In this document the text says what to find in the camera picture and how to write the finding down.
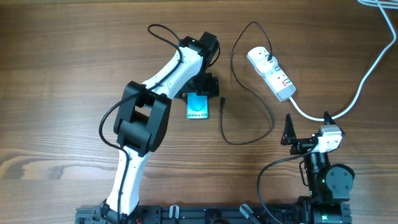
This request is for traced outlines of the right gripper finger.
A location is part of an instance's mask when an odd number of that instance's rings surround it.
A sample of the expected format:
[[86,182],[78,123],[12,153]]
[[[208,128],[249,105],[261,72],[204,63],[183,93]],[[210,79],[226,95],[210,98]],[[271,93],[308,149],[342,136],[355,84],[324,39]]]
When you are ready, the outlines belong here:
[[295,134],[294,125],[290,113],[288,113],[285,117],[285,127],[284,132],[282,133],[280,144],[283,146],[297,144],[297,137]]
[[335,123],[330,114],[325,111],[323,114],[324,125],[323,125],[323,135],[340,135],[345,136],[345,132]]

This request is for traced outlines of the turquoise screen smartphone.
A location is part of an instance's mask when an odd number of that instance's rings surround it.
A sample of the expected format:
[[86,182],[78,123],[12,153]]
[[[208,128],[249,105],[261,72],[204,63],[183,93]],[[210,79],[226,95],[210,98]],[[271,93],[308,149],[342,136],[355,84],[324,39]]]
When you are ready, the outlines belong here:
[[208,97],[187,93],[187,119],[208,119]]

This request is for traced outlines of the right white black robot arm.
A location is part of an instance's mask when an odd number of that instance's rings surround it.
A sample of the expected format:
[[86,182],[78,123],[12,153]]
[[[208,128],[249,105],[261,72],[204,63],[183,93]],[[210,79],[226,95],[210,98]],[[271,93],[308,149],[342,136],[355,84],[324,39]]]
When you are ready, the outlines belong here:
[[290,154],[303,159],[299,164],[303,184],[310,196],[297,200],[297,223],[352,223],[347,203],[353,188],[355,173],[344,164],[331,164],[328,154],[337,150],[345,132],[334,122],[328,112],[323,115],[324,125],[309,138],[296,136],[291,115],[285,117],[281,144],[290,146]]

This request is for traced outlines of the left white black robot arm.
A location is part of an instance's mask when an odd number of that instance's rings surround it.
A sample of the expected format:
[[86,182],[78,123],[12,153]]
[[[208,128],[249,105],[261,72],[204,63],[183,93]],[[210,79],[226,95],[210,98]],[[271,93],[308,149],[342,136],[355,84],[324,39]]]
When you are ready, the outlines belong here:
[[174,47],[175,55],[159,72],[143,83],[129,82],[121,101],[105,114],[118,112],[113,131],[119,151],[113,189],[101,204],[107,223],[132,223],[145,166],[165,137],[172,100],[184,93],[205,97],[220,93],[218,79],[206,71],[219,56],[217,37],[204,32],[200,39],[187,36]]

